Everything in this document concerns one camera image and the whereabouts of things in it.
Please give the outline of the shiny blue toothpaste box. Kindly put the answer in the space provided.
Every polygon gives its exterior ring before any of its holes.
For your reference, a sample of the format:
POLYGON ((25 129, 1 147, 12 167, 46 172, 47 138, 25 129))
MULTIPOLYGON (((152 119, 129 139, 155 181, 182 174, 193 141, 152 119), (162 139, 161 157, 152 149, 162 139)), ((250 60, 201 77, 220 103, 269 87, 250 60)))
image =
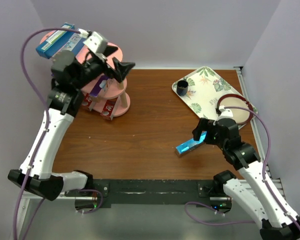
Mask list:
POLYGON ((183 142, 182 144, 175 147, 175 154, 180 158, 189 152, 197 149, 201 145, 204 144, 204 140, 206 138, 206 132, 202 132, 199 140, 194 140, 193 138, 183 142))

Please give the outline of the silver R&O sensitive toothpaste box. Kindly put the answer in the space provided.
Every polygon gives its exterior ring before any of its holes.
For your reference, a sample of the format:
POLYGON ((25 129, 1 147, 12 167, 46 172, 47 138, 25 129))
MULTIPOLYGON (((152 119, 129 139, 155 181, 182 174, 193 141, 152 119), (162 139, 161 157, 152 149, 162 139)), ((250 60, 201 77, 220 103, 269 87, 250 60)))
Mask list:
POLYGON ((107 91, 108 79, 108 76, 102 75, 90 91, 89 95, 93 98, 96 98, 99 95, 103 96, 104 93, 107 91))

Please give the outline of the red 3D toothpaste box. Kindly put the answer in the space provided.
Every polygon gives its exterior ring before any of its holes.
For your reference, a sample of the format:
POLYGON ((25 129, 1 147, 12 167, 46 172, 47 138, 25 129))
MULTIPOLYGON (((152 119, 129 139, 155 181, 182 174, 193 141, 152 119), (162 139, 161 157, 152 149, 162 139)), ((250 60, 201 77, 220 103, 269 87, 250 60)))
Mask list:
POLYGON ((100 115, 108 121, 112 121, 114 116, 115 116, 115 112, 117 110, 119 106, 119 100, 116 99, 108 99, 105 102, 105 105, 103 106, 103 109, 100 113, 100 115))

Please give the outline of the red silver toothpaste box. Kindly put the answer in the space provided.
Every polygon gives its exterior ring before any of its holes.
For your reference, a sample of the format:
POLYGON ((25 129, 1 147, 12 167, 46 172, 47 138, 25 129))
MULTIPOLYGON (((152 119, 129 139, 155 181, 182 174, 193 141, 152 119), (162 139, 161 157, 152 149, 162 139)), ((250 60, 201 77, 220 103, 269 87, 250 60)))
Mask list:
POLYGON ((99 100, 97 96, 93 96, 90 95, 89 93, 85 93, 81 105, 83 106, 84 109, 92 111, 98 101, 99 100))

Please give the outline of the blue green toothpaste box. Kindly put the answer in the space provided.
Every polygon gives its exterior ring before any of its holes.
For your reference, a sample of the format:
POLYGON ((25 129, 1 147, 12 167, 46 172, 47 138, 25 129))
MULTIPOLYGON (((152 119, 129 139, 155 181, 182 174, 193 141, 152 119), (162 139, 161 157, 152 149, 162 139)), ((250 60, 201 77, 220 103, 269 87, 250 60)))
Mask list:
POLYGON ((72 31, 55 30, 37 46, 36 52, 40 57, 50 59, 68 42, 73 34, 72 31))

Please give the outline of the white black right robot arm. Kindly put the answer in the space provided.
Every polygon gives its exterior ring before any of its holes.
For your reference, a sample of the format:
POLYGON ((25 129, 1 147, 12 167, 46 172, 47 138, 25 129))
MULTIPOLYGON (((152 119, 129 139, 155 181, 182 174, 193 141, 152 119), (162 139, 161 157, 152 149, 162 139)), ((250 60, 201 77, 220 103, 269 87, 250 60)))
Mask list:
POLYGON ((193 130, 194 140, 205 132, 204 142, 219 147, 225 160, 249 184, 250 190, 226 170, 214 176, 213 192, 231 197, 256 223, 264 240, 298 240, 300 215, 291 208, 269 175, 254 149, 242 141, 239 128, 231 118, 217 121, 201 118, 193 130))

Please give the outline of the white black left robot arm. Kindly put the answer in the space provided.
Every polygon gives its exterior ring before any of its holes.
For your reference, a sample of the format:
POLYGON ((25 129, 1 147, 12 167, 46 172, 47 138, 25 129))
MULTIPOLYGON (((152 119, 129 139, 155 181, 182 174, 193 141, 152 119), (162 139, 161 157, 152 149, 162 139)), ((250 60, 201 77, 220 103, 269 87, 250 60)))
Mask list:
POLYGON ((27 191, 50 201, 62 192, 76 190, 82 196, 93 192, 90 173, 80 170, 53 173, 52 168, 61 141, 83 102, 82 88, 101 74, 121 82, 136 65, 115 57, 112 61, 114 66, 108 65, 103 55, 91 50, 83 63, 69 50, 55 55, 51 66, 55 86, 44 102, 46 110, 39 132, 26 160, 19 169, 10 170, 7 176, 21 192, 27 191))

